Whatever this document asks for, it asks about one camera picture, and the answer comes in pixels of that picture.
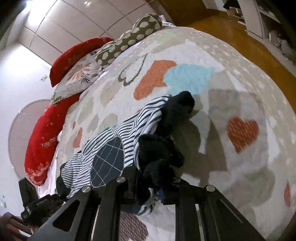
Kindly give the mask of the navy striped pants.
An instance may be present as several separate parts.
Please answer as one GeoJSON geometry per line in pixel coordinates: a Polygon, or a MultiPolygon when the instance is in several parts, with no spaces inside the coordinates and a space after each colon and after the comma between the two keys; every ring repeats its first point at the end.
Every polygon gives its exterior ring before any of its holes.
{"type": "Polygon", "coordinates": [[[171,135],[190,116],[194,105],[188,91],[164,95],[92,138],[61,166],[57,193],[68,199],[84,186],[104,187],[125,169],[135,167],[140,172],[136,203],[126,206],[124,211],[139,216],[151,213],[159,191],[174,179],[174,170],[185,162],[171,135]]]}

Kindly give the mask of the white pink bed sheet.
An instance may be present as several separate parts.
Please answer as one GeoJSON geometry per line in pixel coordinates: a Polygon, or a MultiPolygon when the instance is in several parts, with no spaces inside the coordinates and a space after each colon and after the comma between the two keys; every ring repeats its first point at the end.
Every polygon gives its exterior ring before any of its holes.
{"type": "Polygon", "coordinates": [[[46,195],[53,195],[56,193],[56,171],[57,171],[57,160],[58,160],[58,147],[56,147],[55,154],[51,165],[48,169],[47,178],[42,186],[37,187],[37,194],[39,198],[46,195]]]}

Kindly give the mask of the long red pillow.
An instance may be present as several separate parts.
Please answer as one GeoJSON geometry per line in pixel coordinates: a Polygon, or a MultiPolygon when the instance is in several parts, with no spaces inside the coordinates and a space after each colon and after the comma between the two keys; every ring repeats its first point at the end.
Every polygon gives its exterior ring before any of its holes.
{"type": "Polygon", "coordinates": [[[38,119],[29,138],[24,168],[29,180],[36,186],[44,184],[62,131],[68,109],[79,100],[80,93],[49,104],[38,119]]]}

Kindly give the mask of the round white headboard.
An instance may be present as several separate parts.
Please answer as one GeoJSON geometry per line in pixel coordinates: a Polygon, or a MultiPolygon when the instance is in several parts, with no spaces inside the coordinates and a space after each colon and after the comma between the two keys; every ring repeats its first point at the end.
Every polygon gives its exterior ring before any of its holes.
{"type": "Polygon", "coordinates": [[[49,99],[39,99],[23,107],[14,118],[8,135],[8,153],[12,168],[19,180],[25,178],[25,154],[32,131],[51,103],[49,99]]]}

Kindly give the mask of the heart pattern quilt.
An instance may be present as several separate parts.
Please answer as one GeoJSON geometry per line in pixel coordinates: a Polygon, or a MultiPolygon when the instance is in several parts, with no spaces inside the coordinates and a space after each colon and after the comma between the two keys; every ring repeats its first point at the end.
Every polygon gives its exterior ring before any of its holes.
{"type": "Polygon", "coordinates": [[[141,204],[122,240],[174,240],[161,184],[178,175],[214,185],[266,240],[295,213],[295,113],[274,81],[207,33],[157,31],[117,56],[70,107],[57,157],[57,192],[71,198],[136,166],[141,204]]]}

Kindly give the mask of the floral grey pillow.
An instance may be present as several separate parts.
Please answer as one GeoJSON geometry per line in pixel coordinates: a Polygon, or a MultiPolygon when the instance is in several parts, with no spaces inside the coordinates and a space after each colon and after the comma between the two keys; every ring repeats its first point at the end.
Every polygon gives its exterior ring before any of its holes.
{"type": "Polygon", "coordinates": [[[51,104],[56,104],[68,97],[87,89],[97,78],[101,71],[100,65],[95,61],[99,49],[92,51],[80,59],[63,77],[52,95],[51,104]]]}

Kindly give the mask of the red pillow by wardrobe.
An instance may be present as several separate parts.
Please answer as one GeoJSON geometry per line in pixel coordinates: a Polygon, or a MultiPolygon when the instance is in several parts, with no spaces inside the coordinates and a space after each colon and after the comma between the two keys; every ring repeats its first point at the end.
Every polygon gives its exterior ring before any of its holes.
{"type": "Polygon", "coordinates": [[[51,86],[55,87],[80,59],[111,41],[113,39],[110,37],[89,39],[71,47],[61,54],[55,60],[50,70],[49,78],[51,86]]]}

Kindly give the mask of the white wardrobe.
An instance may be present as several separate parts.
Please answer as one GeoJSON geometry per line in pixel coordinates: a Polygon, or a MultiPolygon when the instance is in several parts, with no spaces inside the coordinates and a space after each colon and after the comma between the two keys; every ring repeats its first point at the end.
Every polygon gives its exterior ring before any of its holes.
{"type": "Polygon", "coordinates": [[[148,1],[28,1],[18,42],[48,64],[71,47],[96,37],[117,39],[141,16],[148,1]]]}

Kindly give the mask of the olive dotted bolster pillow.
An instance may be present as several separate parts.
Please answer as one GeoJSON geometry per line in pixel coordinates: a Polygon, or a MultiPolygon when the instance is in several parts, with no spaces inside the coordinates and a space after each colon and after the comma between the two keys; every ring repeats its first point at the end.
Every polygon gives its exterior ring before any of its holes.
{"type": "Polygon", "coordinates": [[[160,30],[162,19],[155,13],[139,18],[131,30],[124,32],[118,39],[106,43],[95,55],[95,61],[101,68],[108,67],[125,50],[160,30]]]}

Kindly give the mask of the white shelf unit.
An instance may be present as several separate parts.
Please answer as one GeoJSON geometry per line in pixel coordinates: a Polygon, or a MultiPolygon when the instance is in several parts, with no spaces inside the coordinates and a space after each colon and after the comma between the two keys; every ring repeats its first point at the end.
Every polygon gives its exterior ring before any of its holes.
{"type": "Polygon", "coordinates": [[[243,21],[248,35],[258,40],[295,75],[295,45],[288,39],[284,25],[263,1],[224,1],[229,16],[243,21]]]}

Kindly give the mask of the wall power socket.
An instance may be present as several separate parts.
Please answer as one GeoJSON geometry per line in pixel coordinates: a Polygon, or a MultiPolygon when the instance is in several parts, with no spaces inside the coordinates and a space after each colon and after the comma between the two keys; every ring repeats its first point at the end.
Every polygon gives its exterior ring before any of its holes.
{"type": "Polygon", "coordinates": [[[44,75],[42,78],[41,78],[41,81],[45,81],[47,79],[47,75],[44,75]]]}

